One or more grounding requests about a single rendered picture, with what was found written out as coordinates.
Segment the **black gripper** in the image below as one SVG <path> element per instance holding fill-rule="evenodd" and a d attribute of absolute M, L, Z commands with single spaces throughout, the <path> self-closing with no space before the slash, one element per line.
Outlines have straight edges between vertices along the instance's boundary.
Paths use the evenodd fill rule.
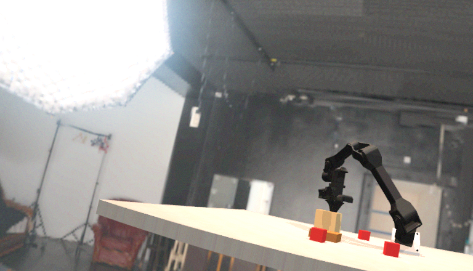
<path fill-rule="evenodd" d="M 331 212 L 337 213 L 339 208 L 344 204 L 343 201 L 348 202 L 348 203 L 353 203 L 353 198 L 352 196 L 345 196 L 342 195 L 342 190 L 346 186 L 343 183 L 340 182 L 335 182 L 331 181 L 331 184 L 329 184 L 331 187 L 334 185 L 336 187 L 336 196 L 332 195 L 327 195 L 327 196 L 319 196 L 319 198 L 326 199 L 326 202 L 329 204 L 329 209 Z"/>

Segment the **red square block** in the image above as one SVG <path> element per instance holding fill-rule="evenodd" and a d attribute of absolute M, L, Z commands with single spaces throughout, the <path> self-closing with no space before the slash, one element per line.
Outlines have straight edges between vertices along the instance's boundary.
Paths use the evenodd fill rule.
<path fill-rule="evenodd" d="M 384 241 L 384 251 L 383 254 L 390 257 L 397 257 L 400 251 L 400 244 Z"/>
<path fill-rule="evenodd" d="M 370 233 L 371 232 L 359 230 L 358 239 L 369 241 L 370 240 Z"/>
<path fill-rule="evenodd" d="M 312 227 L 309 240 L 325 243 L 327 230 Z"/>

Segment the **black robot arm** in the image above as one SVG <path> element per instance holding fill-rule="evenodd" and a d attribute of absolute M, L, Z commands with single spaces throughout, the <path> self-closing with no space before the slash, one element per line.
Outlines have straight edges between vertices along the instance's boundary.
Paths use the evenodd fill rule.
<path fill-rule="evenodd" d="M 353 159 L 359 160 L 364 168 L 371 171 L 388 199 L 391 208 L 389 214 L 393 218 L 394 227 L 396 229 L 394 236 L 395 243 L 412 247 L 416 228 L 422 225 L 421 220 L 413 205 L 403 199 L 387 171 L 384 169 L 382 156 L 376 146 L 357 140 L 348 143 L 337 154 L 326 158 L 325 168 L 322 174 L 323 180 L 325 182 L 335 181 L 344 183 L 348 170 L 345 167 L 337 168 L 342 166 L 345 162 L 344 160 L 350 155 L 352 155 Z M 336 196 L 336 187 L 333 185 L 332 187 L 329 186 L 318 189 L 318 194 L 319 196 Z"/>

